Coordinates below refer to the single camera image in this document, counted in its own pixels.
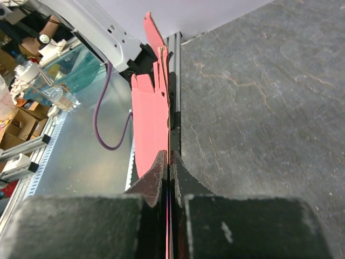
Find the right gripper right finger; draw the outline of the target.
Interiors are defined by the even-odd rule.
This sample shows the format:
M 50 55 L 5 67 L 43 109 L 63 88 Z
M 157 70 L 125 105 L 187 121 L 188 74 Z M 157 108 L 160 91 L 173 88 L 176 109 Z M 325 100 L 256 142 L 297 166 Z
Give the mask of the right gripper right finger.
M 171 154 L 172 179 L 174 180 L 174 196 L 180 208 L 184 206 L 186 195 L 208 195 L 213 192 L 198 181 L 186 168 L 180 154 L 173 151 Z

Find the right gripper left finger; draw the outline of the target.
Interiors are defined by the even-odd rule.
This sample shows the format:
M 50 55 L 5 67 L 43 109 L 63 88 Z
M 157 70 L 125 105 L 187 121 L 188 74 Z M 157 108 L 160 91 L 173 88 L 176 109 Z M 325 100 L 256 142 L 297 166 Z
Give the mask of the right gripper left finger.
M 149 169 L 143 177 L 138 179 L 125 194 L 140 195 L 150 207 L 155 207 L 161 200 L 163 180 L 167 174 L 167 152 L 159 151 Z

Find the pink cardboard box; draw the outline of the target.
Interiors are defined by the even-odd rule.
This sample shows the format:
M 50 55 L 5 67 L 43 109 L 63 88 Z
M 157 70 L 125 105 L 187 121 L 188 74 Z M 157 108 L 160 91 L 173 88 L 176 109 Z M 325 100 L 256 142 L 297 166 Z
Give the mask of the pink cardboard box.
M 131 77 L 135 164 L 139 179 L 149 171 L 157 153 L 167 152 L 167 174 L 161 200 L 150 207 L 143 199 L 136 258 L 170 258 L 169 191 L 167 176 L 170 164 L 170 80 L 169 52 L 165 46 L 153 64 L 154 75 Z

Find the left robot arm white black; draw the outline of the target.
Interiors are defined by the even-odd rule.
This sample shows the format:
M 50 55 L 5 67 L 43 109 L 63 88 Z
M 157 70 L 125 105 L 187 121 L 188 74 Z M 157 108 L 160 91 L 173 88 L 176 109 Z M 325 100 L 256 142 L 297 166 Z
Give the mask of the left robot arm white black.
M 134 74 L 154 75 L 153 64 L 166 44 L 153 20 L 151 12 L 143 19 L 147 43 L 128 33 L 98 3 L 98 1 L 29 1 L 42 14 L 52 14 L 72 30 L 107 68 L 116 69 L 126 80 Z

